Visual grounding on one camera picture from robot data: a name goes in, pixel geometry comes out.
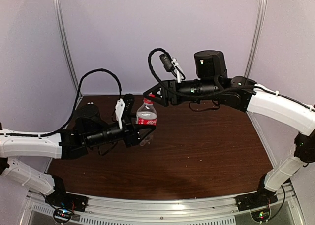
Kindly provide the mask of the clear cola bottle red label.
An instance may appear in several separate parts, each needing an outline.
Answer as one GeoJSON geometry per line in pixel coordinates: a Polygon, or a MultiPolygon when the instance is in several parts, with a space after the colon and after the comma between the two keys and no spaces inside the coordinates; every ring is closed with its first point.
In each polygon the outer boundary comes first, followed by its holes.
{"type": "Polygon", "coordinates": [[[136,123],[154,126],[157,124],[157,111],[151,100],[143,99],[143,104],[136,111],[136,123]]]}

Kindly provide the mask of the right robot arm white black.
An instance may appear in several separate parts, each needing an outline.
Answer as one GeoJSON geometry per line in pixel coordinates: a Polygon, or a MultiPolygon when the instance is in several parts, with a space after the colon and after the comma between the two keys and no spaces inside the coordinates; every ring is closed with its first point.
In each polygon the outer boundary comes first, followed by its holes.
{"type": "Polygon", "coordinates": [[[199,51],[194,54],[194,61],[198,78],[186,80],[177,60],[166,50],[152,50],[148,66],[158,84],[144,92],[144,97],[162,106],[211,100],[217,105],[266,116],[298,131],[294,151],[261,178],[252,195],[253,203],[262,206],[300,168],[315,161],[315,108],[244,76],[228,78],[221,51],[199,51]]]}

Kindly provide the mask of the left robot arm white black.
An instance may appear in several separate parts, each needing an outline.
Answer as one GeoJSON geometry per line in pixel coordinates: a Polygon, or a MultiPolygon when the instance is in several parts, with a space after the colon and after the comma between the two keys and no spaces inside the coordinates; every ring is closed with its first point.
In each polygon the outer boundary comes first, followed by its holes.
{"type": "Polygon", "coordinates": [[[122,140],[127,147],[140,144],[155,129],[155,125],[134,124],[128,107],[123,119],[108,124],[102,120],[99,108],[87,104],[74,112],[73,129],[50,133],[14,132],[0,130],[0,174],[23,186],[35,189],[60,207],[67,207],[71,197],[63,180],[46,175],[15,159],[16,156],[43,156],[54,159],[78,159],[89,149],[122,140]]]}

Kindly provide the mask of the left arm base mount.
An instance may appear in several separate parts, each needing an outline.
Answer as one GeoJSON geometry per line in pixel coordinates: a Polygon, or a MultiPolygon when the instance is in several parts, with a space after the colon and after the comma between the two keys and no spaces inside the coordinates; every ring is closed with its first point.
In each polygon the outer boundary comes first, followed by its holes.
{"type": "Polygon", "coordinates": [[[53,219],[58,224],[65,224],[77,217],[76,212],[85,212],[88,198],[82,195],[66,193],[64,197],[42,195],[47,204],[53,208],[53,219]]]}

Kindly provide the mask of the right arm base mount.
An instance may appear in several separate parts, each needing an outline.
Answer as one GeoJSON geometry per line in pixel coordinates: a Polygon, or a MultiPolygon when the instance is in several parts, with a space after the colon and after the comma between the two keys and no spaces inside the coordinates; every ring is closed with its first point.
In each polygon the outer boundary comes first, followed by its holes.
{"type": "Polygon", "coordinates": [[[278,198],[273,195],[271,198],[259,196],[257,192],[239,195],[235,197],[238,211],[250,211],[251,218],[257,223],[267,222],[271,218],[272,203],[278,198]]]}

